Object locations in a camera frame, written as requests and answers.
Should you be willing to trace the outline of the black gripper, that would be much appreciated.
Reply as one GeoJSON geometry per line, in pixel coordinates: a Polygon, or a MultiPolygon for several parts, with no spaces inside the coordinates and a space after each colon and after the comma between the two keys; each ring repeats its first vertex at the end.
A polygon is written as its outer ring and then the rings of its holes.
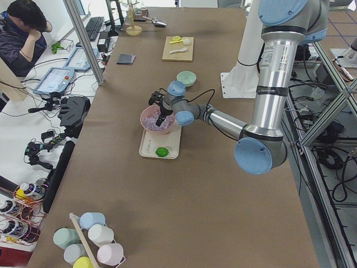
{"type": "Polygon", "coordinates": [[[160,115],[155,125],[160,127],[167,116],[172,115],[171,106],[166,103],[165,100],[161,100],[160,103],[160,115]]]}

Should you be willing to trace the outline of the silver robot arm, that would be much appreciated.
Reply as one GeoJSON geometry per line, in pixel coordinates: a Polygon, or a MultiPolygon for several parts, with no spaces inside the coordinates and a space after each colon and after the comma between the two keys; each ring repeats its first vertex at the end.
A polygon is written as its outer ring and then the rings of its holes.
{"type": "Polygon", "coordinates": [[[283,164],[287,146],[279,124],[288,96],[295,54],[299,44],[326,36],[329,1],[261,1],[258,17],[262,22],[263,58],[255,95],[253,118],[246,124],[209,104],[190,104],[186,88],[174,81],[160,99],[156,125],[174,114],[180,126],[201,119],[238,141],[234,157],[242,170],[265,174],[283,164]]]}

